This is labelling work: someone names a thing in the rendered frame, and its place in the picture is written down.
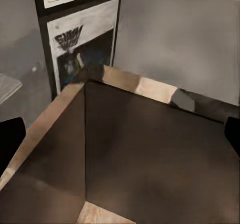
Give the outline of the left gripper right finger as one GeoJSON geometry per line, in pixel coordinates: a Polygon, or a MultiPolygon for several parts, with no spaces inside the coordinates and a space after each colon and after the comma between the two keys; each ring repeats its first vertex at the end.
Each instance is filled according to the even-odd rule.
{"type": "Polygon", "coordinates": [[[228,118],[224,135],[240,157],[240,118],[228,118]]]}

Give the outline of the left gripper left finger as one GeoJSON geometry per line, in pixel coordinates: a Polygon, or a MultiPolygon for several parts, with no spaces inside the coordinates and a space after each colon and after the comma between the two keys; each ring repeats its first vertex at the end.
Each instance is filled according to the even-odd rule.
{"type": "Polygon", "coordinates": [[[22,117],[0,122],[0,177],[26,136],[22,117]]]}

